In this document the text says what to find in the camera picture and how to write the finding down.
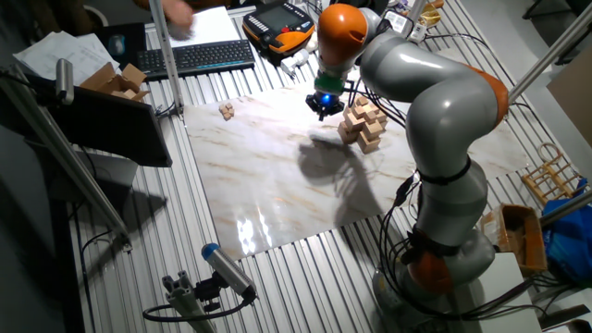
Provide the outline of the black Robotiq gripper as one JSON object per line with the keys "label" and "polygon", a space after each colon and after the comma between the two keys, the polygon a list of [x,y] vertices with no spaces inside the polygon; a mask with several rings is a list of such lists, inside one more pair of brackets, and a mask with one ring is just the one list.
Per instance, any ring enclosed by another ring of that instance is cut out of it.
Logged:
{"label": "black Robotiq gripper", "polygon": [[327,92],[309,94],[305,102],[313,112],[319,115],[320,121],[342,112],[344,108],[344,103],[338,95]]}

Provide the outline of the person's right hand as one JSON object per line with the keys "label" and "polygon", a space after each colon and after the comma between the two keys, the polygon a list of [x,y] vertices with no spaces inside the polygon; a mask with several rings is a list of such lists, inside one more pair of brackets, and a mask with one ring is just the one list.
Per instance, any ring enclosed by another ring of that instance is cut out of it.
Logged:
{"label": "person's right hand", "polygon": [[183,0],[162,0],[165,16],[174,24],[189,28],[193,23],[192,8]]}

